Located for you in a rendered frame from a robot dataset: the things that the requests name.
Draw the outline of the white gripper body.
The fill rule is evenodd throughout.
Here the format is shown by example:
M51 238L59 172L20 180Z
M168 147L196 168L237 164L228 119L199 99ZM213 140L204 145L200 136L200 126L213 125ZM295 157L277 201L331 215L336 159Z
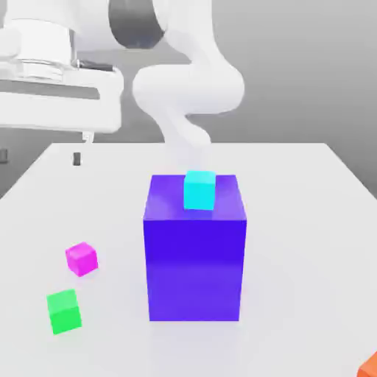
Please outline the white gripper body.
M0 127L114 133L121 127L120 71L76 68L62 80L0 73Z

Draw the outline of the small magenta cube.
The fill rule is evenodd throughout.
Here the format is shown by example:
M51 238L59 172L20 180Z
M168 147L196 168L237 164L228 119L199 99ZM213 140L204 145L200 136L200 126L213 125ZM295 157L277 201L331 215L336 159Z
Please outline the small magenta cube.
M65 251L68 268L78 277L98 268L95 249L86 242L76 244Z

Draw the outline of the small cyan cube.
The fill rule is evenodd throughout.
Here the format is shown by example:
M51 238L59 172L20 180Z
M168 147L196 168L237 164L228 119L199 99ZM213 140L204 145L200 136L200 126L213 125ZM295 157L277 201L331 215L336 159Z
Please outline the small cyan cube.
M215 188L215 172L187 171L183 181L183 207L186 210L212 211Z

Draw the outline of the small green cube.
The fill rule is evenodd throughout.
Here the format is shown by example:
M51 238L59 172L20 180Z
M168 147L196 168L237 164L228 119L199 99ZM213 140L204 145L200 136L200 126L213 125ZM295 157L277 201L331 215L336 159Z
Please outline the small green cube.
M46 301L54 335L82 326L80 308L74 289L47 295Z

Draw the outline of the large purple box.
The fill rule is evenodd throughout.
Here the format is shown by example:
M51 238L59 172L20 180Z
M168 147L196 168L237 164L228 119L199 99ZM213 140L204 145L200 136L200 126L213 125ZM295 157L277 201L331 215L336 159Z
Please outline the large purple box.
M144 249L151 321L237 321L247 215L234 175L216 178L212 211L183 207L182 175L153 175Z

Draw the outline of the large orange box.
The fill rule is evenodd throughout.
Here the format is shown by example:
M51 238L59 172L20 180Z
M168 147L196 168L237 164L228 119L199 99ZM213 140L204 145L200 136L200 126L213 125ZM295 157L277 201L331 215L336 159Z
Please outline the large orange box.
M359 367L356 377L377 377L377 351Z

